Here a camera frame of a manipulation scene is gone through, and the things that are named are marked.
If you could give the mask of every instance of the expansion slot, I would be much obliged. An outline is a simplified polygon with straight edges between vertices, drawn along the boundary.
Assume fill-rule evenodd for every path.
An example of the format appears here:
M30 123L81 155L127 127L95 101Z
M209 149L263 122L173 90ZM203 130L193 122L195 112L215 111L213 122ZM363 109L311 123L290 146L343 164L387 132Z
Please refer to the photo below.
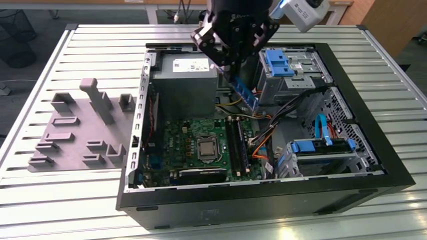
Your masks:
M235 141L234 120L231 117L226 120L226 133L229 142L231 171L237 176L241 176L239 148Z
M243 129L239 118L226 120L226 132L229 140L229 152L231 161L231 170L239 177L250 172L250 160L247 155L247 146L245 141Z
M249 160L249 151L246 145L246 139L243 135L242 123L241 118L237 118L235 121L237 130L238 130L238 147L239 147L239 155L241 155L241 169L245 173L250 172L250 160Z

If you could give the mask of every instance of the green circuit board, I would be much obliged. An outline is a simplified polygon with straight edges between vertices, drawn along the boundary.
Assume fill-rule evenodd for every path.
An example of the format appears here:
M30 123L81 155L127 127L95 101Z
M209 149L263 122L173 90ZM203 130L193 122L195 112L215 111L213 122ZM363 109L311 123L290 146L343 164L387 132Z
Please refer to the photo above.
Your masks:
M245 138L254 136L251 121L241 121ZM207 163L199 160L198 139L213 137L217 139L218 158ZM157 187L173 186L170 182L171 171L191 168L227 169L227 182L259 180L262 167L258 159L250 157L250 173L237 176L229 151L229 138L225 119L190 119L167 121L165 126L165 151L162 156L162 169L151 170L151 177Z

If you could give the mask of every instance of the motherboard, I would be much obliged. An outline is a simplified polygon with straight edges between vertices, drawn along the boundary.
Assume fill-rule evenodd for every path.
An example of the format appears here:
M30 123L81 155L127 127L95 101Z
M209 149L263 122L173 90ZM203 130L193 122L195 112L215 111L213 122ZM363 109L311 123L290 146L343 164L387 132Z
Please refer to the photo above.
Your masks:
M153 187L262 179L262 165L247 149L249 118L167 121L162 156L149 157Z

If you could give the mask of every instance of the white table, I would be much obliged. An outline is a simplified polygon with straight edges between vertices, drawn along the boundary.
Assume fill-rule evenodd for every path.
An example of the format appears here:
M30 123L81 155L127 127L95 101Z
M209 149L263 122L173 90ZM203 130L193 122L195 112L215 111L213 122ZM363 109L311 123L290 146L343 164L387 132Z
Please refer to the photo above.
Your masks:
M115 210L121 169L31 173L57 92L87 98L81 78L98 78L111 98L137 95L146 43L190 43L195 25L81 25L61 38L0 149L0 238L19 239L383 239L427 238L427 101L369 31L283 25L273 43L329 43L417 185L342 214L149 232Z

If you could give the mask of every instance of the yellow wire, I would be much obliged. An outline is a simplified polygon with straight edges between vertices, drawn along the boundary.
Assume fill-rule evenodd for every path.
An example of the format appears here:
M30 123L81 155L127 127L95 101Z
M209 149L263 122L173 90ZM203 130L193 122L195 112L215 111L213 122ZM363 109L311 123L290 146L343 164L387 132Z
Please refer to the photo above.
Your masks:
M241 98L238 101L234 101L234 102L231 102L231 103L215 104L215 106L222 106L222 107L223 107L223 106L233 106L233 105L241 103L241 101L242 101L242 98Z

